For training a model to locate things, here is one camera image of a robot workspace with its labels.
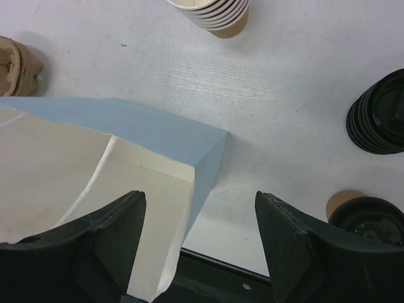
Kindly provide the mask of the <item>brown paper coffee cup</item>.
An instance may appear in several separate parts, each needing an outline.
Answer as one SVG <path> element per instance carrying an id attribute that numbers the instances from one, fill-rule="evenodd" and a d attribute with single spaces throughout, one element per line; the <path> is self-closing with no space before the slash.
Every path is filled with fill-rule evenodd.
<path id="1" fill-rule="evenodd" d="M 365 193 L 358 191 L 356 189 L 345 189 L 338 191 L 328 200 L 326 204 L 326 217 L 328 223 L 331 223 L 331 217 L 338 207 L 341 205 L 356 199 L 356 198 L 368 198 L 369 196 Z"/>

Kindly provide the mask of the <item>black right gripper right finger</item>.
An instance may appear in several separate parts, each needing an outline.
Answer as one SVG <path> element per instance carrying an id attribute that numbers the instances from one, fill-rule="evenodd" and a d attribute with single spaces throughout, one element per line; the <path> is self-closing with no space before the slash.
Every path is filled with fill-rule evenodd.
<path id="1" fill-rule="evenodd" d="M 277 302 L 402 302 L 403 247 L 364 239 L 270 193 L 255 212 Z"/>

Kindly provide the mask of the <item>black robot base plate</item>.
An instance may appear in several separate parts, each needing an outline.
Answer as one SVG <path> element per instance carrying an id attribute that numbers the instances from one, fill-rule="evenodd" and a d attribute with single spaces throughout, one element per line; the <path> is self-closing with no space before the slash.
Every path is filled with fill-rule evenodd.
<path id="1" fill-rule="evenodd" d="M 154 301 L 264 303 L 275 298 L 268 277 L 183 248 L 170 287 Z"/>

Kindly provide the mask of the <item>light blue paper bag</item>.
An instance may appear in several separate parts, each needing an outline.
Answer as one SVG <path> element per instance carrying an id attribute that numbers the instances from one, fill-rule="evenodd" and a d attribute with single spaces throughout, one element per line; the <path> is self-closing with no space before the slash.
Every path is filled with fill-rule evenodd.
<path id="1" fill-rule="evenodd" d="M 227 136 L 116 98 L 2 97 L 1 241 L 18 242 L 144 192 L 128 294 L 152 302 L 174 279 Z"/>

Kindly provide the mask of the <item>black plastic cup lid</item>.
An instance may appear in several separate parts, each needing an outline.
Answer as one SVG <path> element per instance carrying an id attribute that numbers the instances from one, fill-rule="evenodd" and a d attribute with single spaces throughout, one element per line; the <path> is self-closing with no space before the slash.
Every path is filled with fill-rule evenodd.
<path id="1" fill-rule="evenodd" d="M 364 239 L 403 247 L 403 212 L 381 198 L 356 198 L 341 205 L 330 224 Z"/>

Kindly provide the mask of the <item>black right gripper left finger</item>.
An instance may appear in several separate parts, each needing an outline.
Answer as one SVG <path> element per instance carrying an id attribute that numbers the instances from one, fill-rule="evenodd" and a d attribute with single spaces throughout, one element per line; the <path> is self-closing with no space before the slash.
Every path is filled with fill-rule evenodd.
<path id="1" fill-rule="evenodd" d="M 1 243 L 1 302 L 120 302 L 146 212 L 130 191 L 80 218 Z"/>

